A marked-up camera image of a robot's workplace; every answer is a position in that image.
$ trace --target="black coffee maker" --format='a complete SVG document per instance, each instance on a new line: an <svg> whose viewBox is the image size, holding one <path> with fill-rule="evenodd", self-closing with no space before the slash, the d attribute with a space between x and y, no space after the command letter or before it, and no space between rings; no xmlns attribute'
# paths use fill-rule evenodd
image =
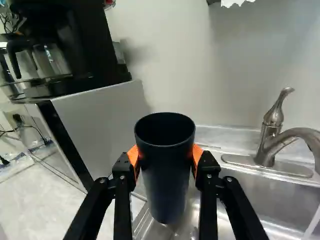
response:
<svg viewBox="0 0 320 240"><path fill-rule="evenodd" d="M7 3L13 13L26 19L19 28L24 39L8 43L7 47L14 73L19 76L16 52L27 49L34 56L36 49L37 54L42 51L46 55L47 46L52 44L62 53L61 59L69 69L68 74L24 79L36 83L23 90L27 98L56 97L131 80L127 66L117 61L103 0L8 0Z"/></svg>

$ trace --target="coffee maker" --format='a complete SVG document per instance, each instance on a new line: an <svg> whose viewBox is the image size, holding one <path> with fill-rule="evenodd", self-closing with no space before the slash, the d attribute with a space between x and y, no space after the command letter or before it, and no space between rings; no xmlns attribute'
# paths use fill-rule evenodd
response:
<svg viewBox="0 0 320 240"><path fill-rule="evenodd" d="M23 79L34 83L24 89L27 98L57 97L131 80L127 66L117 61L103 0L8 0L7 4L13 13L25 19L18 29L24 39L13 47L9 42L7 47L16 76L17 51L31 50L37 58L50 55L48 46L52 44L63 55L58 62L63 60L69 70ZM39 65L52 62L50 57L46 61L42 58Z"/></svg>
<svg viewBox="0 0 320 240"><path fill-rule="evenodd" d="M9 57L3 65L8 58L10 64L3 72L13 77L7 87L23 83L25 88L19 95L9 89L19 97L1 104L0 110L36 162L87 192L95 179L111 174L118 154L135 142L134 124L150 113L143 84L131 78L124 56L118 54L103 0L7 0L7 4L24 22L18 41L6 43ZM29 59L29 68L35 62L37 68L45 64L54 69L47 53L51 45L62 53L64 60L58 63L65 63L69 72L43 71L49 75L28 79L28 68L25 62L20 64L18 54Z"/></svg>

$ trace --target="stainless steel sink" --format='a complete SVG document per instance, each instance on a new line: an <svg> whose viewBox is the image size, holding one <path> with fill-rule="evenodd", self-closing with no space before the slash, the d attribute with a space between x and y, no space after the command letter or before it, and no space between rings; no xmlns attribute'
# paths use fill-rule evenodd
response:
<svg viewBox="0 0 320 240"><path fill-rule="evenodd" d="M262 225L272 240L299 240L309 226L320 204L320 184L310 180L277 178L252 169L232 166L220 161L221 153L212 151L222 167L220 177L238 179ZM188 201L181 222L165 225L156 222L149 213L148 203L133 223L136 240L197 239L200 192L190 180ZM217 201L219 240L234 240L227 212ZM311 239L320 239L320 224Z"/></svg>

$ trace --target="cable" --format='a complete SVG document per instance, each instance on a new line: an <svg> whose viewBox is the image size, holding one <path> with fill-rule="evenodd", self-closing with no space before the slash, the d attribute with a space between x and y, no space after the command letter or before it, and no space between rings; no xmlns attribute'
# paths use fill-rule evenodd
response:
<svg viewBox="0 0 320 240"><path fill-rule="evenodd" d="M0 133L3 133L3 134L5 134L5 133L13 133L13 132L15 132L15 131L20 130L20 128L33 128L33 129L35 129L35 130L39 133L40 137L42 138L42 140L43 140L43 142L44 142L44 145L48 145L48 144L49 144L48 140L46 140L45 137L41 134L41 132L40 132L36 127L34 127L34 126L24 126L24 125L21 125L21 126L18 126L18 127L16 127L16 128L14 128L13 130L9 130L9 131L2 131L2 130L0 130Z"/></svg>

